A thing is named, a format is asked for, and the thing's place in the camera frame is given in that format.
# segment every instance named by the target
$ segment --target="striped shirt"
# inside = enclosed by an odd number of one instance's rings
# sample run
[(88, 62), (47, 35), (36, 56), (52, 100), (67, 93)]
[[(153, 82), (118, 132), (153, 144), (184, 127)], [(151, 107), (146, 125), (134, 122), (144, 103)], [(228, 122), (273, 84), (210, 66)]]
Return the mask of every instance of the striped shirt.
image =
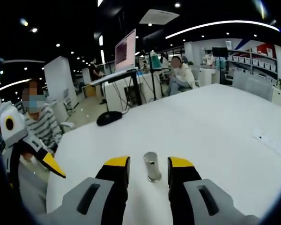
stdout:
[(59, 144), (62, 137), (61, 129), (49, 104), (44, 103), (38, 120), (32, 119), (28, 113), (26, 113), (25, 123), (28, 129), (32, 131), (37, 138), (42, 140), (48, 148), (52, 148), (54, 144)]

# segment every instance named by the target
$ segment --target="woman in striped shirt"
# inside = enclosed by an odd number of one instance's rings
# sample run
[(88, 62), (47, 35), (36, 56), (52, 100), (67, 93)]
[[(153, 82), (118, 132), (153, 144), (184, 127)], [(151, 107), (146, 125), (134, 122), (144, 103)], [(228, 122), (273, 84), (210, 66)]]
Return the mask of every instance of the woman in striped shirt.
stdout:
[(28, 129), (49, 149), (55, 152), (61, 140), (61, 129), (49, 104), (44, 103), (44, 95), (37, 81), (30, 80), (22, 93), (27, 110), (25, 123)]

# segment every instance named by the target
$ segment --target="led strip light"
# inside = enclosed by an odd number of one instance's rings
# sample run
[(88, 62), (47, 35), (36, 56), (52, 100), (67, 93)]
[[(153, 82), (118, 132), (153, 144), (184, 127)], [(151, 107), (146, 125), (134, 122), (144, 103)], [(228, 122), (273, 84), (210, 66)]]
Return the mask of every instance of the led strip light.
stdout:
[(254, 25), (268, 27), (268, 28), (271, 28), (273, 30), (276, 30), (276, 31), (280, 32), (280, 30), (278, 28), (276, 28), (276, 27), (274, 27), (272, 25), (261, 23), (261, 22), (254, 22), (254, 21), (247, 21), (247, 20), (227, 20), (227, 21), (219, 21), (219, 22), (210, 22), (210, 23), (206, 23), (206, 24), (203, 24), (203, 25), (191, 27), (191, 28), (179, 31), (177, 33), (168, 35), (168, 36), (165, 37), (165, 39), (172, 38), (173, 36), (176, 36), (178, 34), (182, 34), (184, 32), (188, 32), (190, 30), (195, 30), (195, 29), (198, 29), (198, 28), (208, 27), (208, 26), (213, 26), (213, 25), (218, 25), (218, 24), (226, 24), (226, 23), (249, 23), (249, 24), (254, 24)]

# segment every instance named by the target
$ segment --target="computer mouse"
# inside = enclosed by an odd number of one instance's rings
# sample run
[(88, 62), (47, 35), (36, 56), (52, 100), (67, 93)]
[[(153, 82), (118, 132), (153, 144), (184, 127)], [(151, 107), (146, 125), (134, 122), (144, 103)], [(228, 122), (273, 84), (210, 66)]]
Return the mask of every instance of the computer mouse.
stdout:
[(122, 113), (118, 111), (109, 111), (102, 113), (97, 119), (98, 126), (104, 126), (122, 118)]

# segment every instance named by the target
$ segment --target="face mask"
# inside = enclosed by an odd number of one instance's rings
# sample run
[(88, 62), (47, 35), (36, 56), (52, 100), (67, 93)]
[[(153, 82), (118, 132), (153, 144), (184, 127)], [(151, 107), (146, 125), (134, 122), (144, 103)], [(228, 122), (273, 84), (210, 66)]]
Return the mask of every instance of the face mask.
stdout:
[(29, 95), (29, 101), (23, 101), (23, 105), (30, 113), (39, 112), (44, 105), (44, 95)]

